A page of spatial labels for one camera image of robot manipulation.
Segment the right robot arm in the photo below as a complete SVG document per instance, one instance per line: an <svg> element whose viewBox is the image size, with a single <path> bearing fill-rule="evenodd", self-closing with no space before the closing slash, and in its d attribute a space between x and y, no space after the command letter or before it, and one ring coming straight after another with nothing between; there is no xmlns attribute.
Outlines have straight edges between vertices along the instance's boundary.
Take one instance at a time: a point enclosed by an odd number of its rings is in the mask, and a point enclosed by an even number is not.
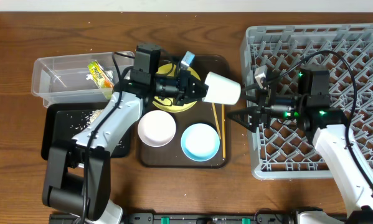
<svg viewBox="0 0 373 224"><path fill-rule="evenodd" d="M373 223L373 171L354 139L352 117L331 106L329 70L303 65L297 77L297 93L279 95L280 76L260 67L252 85L256 95L246 96L254 106L229 112L228 118L253 133L260 125L269 128L273 119L295 121L330 170L344 200L347 223Z"/></svg>

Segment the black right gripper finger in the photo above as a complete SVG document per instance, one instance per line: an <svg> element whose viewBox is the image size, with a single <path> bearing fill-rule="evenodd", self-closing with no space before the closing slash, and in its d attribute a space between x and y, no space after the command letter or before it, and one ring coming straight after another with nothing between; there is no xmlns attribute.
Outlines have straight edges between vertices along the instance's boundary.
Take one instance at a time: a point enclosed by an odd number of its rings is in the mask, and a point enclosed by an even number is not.
<svg viewBox="0 0 373 224"><path fill-rule="evenodd" d="M252 133L257 131L258 127L258 107L251 106L241 110L235 110L227 113L228 119L235 121L236 123L242 125L244 128Z"/></svg>
<svg viewBox="0 0 373 224"><path fill-rule="evenodd" d="M254 95L248 95L248 91L254 91ZM260 83L253 83L242 89L240 97L253 103L259 103L265 100L267 96L267 86L260 86Z"/></svg>

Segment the light blue bowl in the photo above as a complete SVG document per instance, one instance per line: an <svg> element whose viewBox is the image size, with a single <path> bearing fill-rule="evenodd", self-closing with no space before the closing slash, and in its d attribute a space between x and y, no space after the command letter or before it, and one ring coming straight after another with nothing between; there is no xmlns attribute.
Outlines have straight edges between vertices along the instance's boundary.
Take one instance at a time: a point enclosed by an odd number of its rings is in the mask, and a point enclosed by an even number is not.
<svg viewBox="0 0 373 224"><path fill-rule="evenodd" d="M192 124L181 136L181 149L192 161L205 162L212 159L218 153L219 147L219 135L209 124Z"/></svg>

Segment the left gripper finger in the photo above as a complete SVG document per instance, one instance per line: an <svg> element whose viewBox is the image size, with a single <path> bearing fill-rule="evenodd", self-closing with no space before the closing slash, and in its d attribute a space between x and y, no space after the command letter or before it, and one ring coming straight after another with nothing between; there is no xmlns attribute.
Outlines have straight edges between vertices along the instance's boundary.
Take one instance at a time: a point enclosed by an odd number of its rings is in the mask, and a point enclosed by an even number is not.
<svg viewBox="0 0 373 224"><path fill-rule="evenodd" d="M202 92L202 93L189 92L189 93L185 93L181 97L181 105L183 106L185 104L189 104L189 103L201 100L202 98L204 98L206 96L206 94L207 94L207 92Z"/></svg>
<svg viewBox="0 0 373 224"><path fill-rule="evenodd" d="M192 92L207 92L208 86L195 76L191 76Z"/></svg>

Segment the green snack wrapper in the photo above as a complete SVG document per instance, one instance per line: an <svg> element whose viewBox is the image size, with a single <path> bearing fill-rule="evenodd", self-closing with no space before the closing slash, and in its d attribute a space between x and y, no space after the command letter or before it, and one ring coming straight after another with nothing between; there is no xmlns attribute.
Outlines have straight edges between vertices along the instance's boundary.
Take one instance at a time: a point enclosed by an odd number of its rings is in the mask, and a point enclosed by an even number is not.
<svg viewBox="0 0 373 224"><path fill-rule="evenodd" d="M114 87L112 79L96 60L90 62L87 68L90 72L90 74L87 75L87 80L92 80L99 89Z"/></svg>

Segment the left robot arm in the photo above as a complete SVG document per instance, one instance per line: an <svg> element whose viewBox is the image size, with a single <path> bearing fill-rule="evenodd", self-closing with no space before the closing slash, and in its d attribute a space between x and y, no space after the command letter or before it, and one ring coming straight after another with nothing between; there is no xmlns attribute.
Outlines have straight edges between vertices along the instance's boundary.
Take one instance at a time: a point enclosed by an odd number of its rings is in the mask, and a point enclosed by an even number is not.
<svg viewBox="0 0 373 224"><path fill-rule="evenodd" d="M76 223L120 223L123 209L110 200L111 155L125 132L155 97L177 105L202 100L234 105L247 88L216 73L205 82L187 69L173 77L158 72L160 46L138 44L134 64L118 73L101 115L71 140L52 143L47 157L42 203L76 215Z"/></svg>

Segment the pile of rice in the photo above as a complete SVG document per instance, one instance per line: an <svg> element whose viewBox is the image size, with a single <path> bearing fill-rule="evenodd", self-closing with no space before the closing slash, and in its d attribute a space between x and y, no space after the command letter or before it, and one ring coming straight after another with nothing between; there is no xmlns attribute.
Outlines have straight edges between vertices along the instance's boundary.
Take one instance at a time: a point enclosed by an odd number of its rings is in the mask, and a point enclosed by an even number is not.
<svg viewBox="0 0 373 224"><path fill-rule="evenodd" d="M95 121L103 110L77 110L68 112L67 118L70 118L70 130L73 140L81 146L88 146L92 131L95 130L99 121Z"/></svg>

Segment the white bowl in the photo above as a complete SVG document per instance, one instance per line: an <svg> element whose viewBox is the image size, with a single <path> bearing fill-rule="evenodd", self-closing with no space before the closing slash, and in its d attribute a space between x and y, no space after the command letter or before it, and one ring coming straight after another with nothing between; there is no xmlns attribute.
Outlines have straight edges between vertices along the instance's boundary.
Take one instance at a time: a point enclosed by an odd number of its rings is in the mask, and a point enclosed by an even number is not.
<svg viewBox="0 0 373 224"><path fill-rule="evenodd" d="M176 133L176 122L167 112L154 110L146 113L138 123L140 140L151 147L162 147L168 144Z"/></svg>

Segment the white cup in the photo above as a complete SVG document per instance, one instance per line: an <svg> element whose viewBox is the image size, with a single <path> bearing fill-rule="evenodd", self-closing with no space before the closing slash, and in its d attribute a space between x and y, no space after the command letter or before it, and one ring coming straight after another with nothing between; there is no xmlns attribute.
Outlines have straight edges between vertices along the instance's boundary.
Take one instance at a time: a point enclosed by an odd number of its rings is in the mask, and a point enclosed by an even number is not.
<svg viewBox="0 0 373 224"><path fill-rule="evenodd" d="M208 90L202 98L203 102L234 105L240 98L240 84L214 72L207 74L204 84L208 86Z"/></svg>

